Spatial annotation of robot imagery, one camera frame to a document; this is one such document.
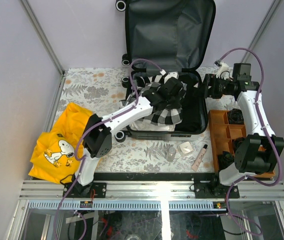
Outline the black garment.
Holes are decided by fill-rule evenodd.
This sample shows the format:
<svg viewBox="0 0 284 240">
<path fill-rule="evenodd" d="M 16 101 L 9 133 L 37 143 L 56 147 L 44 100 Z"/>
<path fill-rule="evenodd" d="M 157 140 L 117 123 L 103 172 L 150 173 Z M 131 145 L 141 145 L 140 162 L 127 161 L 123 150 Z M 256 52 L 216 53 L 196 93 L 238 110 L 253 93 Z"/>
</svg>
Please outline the black garment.
<svg viewBox="0 0 284 240">
<path fill-rule="evenodd" d="M 180 78 L 186 86 L 186 94 L 181 101 L 182 122 L 175 126 L 175 131 L 191 134 L 201 134 L 206 126 L 204 117 L 203 98 L 198 94 L 198 88 L 195 85 L 197 79 L 191 79 L 187 76 Z"/>
</svg>

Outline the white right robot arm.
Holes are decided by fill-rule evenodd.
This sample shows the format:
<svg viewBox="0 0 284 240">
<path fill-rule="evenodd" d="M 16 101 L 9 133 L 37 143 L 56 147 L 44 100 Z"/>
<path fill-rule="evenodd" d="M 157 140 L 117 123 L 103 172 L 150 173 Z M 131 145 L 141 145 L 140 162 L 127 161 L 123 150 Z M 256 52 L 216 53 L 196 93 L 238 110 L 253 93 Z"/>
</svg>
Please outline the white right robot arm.
<svg viewBox="0 0 284 240">
<path fill-rule="evenodd" d="M 277 137 L 269 125 L 262 103 L 261 84 L 252 81 L 251 65 L 234 64 L 232 76 L 226 78 L 223 74 L 229 71 L 229 66 L 222 61 L 215 64 L 219 67 L 217 73 L 207 73 L 200 86 L 204 97 L 233 96 L 246 128 L 246 137 L 235 151 L 233 163 L 221 170 L 218 180 L 210 184 L 211 194 L 219 198 L 227 193 L 228 187 L 241 180 L 272 172 L 278 166 L 284 139 Z"/>
</svg>

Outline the cream white cloth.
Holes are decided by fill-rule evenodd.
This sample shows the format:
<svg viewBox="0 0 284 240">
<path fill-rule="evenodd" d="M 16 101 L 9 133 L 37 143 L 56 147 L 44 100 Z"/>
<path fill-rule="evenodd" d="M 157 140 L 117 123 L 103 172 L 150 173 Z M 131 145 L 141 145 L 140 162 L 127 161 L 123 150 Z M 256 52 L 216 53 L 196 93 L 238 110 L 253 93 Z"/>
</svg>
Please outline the cream white cloth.
<svg viewBox="0 0 284 240">
<path fill-rule="evenodd" d="M 148 122 L 135 121 L 129 125 L 134 131 L 173 132 L 175 125 L 153 125 Z"/>
</svg>

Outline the small clear glass bottle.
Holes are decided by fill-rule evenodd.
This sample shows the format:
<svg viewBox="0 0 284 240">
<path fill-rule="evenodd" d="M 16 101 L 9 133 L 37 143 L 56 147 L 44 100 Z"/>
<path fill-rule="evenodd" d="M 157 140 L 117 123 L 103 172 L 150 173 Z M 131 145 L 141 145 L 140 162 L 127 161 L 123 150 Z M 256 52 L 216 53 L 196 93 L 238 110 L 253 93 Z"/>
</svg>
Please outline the small clear glass bottle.
<svg viewBox="0 0 284 240">
<path fill-rule="evenodd" d="M 166 153 L 166 160 L 168 162 L 172 162 L 175 159 L 176 153 L 176 149 L 174 147 L 170 147 Z"/>
</svg>

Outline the black white checkered cloth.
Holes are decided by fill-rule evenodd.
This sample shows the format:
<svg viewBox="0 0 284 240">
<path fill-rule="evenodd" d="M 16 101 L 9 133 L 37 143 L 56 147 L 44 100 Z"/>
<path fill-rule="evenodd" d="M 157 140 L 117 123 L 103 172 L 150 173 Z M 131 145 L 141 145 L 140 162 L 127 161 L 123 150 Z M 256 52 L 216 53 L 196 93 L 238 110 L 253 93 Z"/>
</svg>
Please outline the black white checkered cloth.
<svg viewBox="0 0 284 240">
<path fill-rule="evenodd" d="M 160 85 L 164 84 L 164 75 L 154 76 L 136 76 L 129 77 L 123 86 L 127 89 L 131 89 L 131 93 L 128 94 L 125 100 L 121 101 L 123 107 L 136 101 L 136 97 L 143 97 L 143 92 L 150 89 L 157 89 Z M 186 94 L 186 85 L 183 84 L 183 90 L 180 94 L 181 101 Z M 177 125 L 182 122 L 182 107 L 178 109 L 164 109 L 164 110 L 152 110 L 152 113 L 139 118 L 137 121 L 150 123 L 152 125 Z"/>
</svg>

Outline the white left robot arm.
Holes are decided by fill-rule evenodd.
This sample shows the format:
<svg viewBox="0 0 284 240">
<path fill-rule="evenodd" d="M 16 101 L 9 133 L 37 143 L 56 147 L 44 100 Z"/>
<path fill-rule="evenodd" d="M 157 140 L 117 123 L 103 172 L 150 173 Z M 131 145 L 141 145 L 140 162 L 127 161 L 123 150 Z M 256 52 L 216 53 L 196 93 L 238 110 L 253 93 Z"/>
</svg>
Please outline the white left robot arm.
<svg viewBox="0 0 284 240">
<path fill-rule="evenodd" d="M 84 132 L 75 148 L 74 157 L 80 162 L 68 193 L 74 190 L 80 197 L 87 197 L 92 190 L 94 174 L 101 157 L 112 149 L 112 139 L 122 128 L 168 107 L 177 107 L 179 94 L 184 88 L 177 77 L 170 77 L 159 87 L 138 92 L 137 84 L 130 80 L 135 100 L 114 113 L 103 117 L 89 117 Z"/>
</svg>

